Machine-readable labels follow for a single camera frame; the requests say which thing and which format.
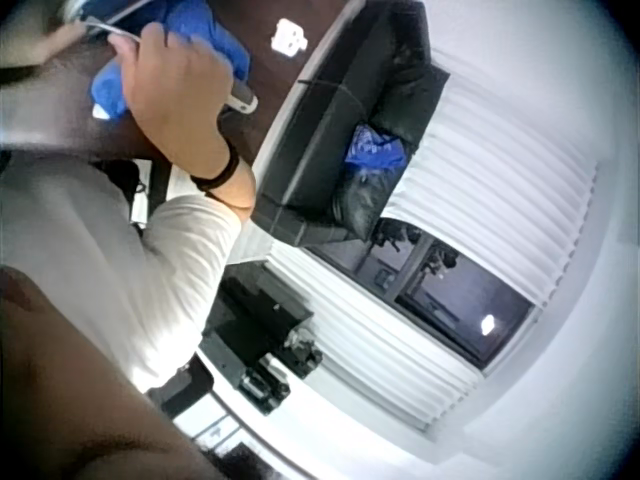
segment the wooden table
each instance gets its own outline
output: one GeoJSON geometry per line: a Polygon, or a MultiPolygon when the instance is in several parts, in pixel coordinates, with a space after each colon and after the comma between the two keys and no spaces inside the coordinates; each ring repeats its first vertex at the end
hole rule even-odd
{"type": "MultiPolygon", "coordinates": [[[[346,0],[209,0],[220,23],[251,53],[249,86],[259,98],[249,116],[231,113],[221,130],[250,163],[309,56],[346,0]],[[271,50],[279,19],[302,26],[309,46],[294,58],[271,50]]],[[[127,116],[104,122],[91,116],[89,86],[113,56],[102,41],[75,45],[30,78],[0,89],[2,149],[46,150],[99,158],[160,160],[162,155],[127,116]]]]}

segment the white long-sleeve shirt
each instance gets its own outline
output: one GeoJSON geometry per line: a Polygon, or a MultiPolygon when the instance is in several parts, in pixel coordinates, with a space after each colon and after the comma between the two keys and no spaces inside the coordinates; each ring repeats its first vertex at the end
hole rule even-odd
{"type": "Polygon", "coordinates": [[[241,223],[185,196],[140,238],[107,177],[69,159],[12,161],[0,177],[0,263],[21,270],[140,391],[189,361],[241,223]]]}

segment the white blind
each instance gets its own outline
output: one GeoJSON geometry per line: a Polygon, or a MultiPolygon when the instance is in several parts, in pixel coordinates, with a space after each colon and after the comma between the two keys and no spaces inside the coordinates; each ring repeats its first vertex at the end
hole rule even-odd
{"type": "Polygon", "coordinates": [[[482,380],[476,368],[312,254],[275,242],[267,266],[314,312],[310,328],[324,366],[407,424],[426,428],[482,380]]]}
{"type": "Polygon", "coordinates": [[[544,306],[575,250],[597,162],[451,76],[383,212],[438,237],[544,306]]]}

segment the white wall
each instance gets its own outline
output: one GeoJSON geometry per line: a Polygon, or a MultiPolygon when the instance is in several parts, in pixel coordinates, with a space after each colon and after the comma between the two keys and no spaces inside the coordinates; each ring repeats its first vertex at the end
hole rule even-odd
{"type": "Polygon", "coordinates": [[[549,307],[441,422],[431,478],[606,478],[638,428],[637,64],[590,2],[426,0],[434,60],[601,162],[549,307]]]}

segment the window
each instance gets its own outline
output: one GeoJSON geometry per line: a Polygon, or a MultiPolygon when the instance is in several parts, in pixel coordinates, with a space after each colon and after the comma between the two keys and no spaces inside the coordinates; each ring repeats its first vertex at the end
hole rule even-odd
{"type": "Polygon", "coordinates": [[[310,250],[480,368],[532,308],[472,260],[398,220],[380,220],[370,241],[310,250]]]}

